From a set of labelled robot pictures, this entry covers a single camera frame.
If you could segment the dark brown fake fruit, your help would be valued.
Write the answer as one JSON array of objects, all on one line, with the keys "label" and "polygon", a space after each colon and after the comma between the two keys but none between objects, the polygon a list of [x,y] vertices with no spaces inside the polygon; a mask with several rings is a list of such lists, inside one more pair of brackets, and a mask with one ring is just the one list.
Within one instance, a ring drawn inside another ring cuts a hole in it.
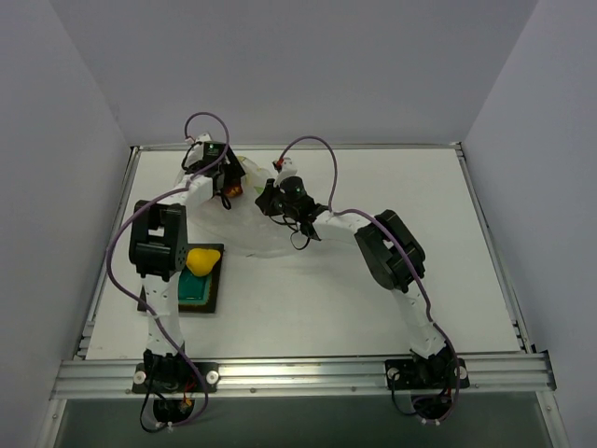
[{"label": "dark brown fake fruit", "polygon": [[223,194],[229,199],[239,197],[243,194],[243,186],[241,183],[227,185],[223,188]]}]

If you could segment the translucent white plastic bag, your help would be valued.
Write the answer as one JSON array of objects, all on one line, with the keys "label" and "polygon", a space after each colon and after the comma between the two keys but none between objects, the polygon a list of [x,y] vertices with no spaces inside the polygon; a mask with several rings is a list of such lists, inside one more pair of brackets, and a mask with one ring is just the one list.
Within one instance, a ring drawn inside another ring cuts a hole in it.
[{"label": "translucent white plastic bag", "polygon": [[220,243],[232,254],[254,258],[285,257],[292,251],[289,229],[264,216],[255,205],[272,172],[244,155],[237,159],[245,171],[242,192],[229,199],[230,209],[213,198],[187,208],[188,239],[193,244]]}]

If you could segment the yellow fake pear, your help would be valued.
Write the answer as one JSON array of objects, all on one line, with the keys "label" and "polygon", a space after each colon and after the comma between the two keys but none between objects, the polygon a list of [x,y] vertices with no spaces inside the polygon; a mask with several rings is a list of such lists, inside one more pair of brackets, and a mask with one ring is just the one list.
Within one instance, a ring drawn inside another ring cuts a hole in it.
[{"label": "yellow fake pear", "polygon": [[186,267],[197,277],[204,277],[212,272],[220,261],[221,254],[212,248],[192,248],[187,253]]}]

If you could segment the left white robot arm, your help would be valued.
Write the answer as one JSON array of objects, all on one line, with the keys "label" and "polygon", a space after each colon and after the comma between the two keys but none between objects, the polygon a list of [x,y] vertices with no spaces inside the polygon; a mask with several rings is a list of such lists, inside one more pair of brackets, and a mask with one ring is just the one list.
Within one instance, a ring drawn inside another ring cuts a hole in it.
[{"label": "left white robot arm", "polygon": [[205,139],[192,142],[199,156],[182,167],[175,187],[152,201],[135,205],[129,260],[142,280],[149,319],[144,363],[167,391],[181,389],[188,378],[185,340],[179,319],[179,279],[212,274],[222,258],[220,248],[193,247],[187,239],[187,209],[218,196],[229,205],[229,190],[241,184],[244,170],[229,145]]}]

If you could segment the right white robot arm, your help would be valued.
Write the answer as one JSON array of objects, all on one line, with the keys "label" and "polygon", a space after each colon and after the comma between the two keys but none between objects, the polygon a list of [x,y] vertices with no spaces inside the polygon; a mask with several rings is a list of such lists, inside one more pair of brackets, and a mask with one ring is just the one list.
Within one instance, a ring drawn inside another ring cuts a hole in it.
[{"label": "right white robot arm", "polygon": [[294,222],[309,240],[358,247],[373,279],[397,301],[420,382],[435,385],[456,367],[453,345],[432,317],[423,286],[425,253],[394,211],[375,217],[356,209],[334,212],[309,196],[296,175],[268,180],[256,206],[266,217]]}]

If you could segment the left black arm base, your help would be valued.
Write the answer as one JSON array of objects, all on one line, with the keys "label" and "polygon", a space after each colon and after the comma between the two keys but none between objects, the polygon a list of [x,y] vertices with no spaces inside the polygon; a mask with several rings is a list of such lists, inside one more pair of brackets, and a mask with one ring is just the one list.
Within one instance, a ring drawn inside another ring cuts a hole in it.
[{"label": "left black arm base", "polygon": [[190,423],[204,412],[205,399],[215,393],[220,379],[219,365],[195,362],[198,378],[185,360],[173,359],[136,366],[131,392],[143,397],[139,422],[143,431],[154,434]]}]

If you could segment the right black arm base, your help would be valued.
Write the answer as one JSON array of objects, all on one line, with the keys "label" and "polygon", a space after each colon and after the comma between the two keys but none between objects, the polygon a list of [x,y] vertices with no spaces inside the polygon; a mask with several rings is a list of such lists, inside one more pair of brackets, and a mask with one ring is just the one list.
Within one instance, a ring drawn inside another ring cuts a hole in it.
[{"label": "right black arm base", "polygon": [[453,412],[459,394],[470,387],[465,362],[459,358],[458,364],[452,359],[387,359],[386,385],[396,410],[424,425],[439,426]]}]

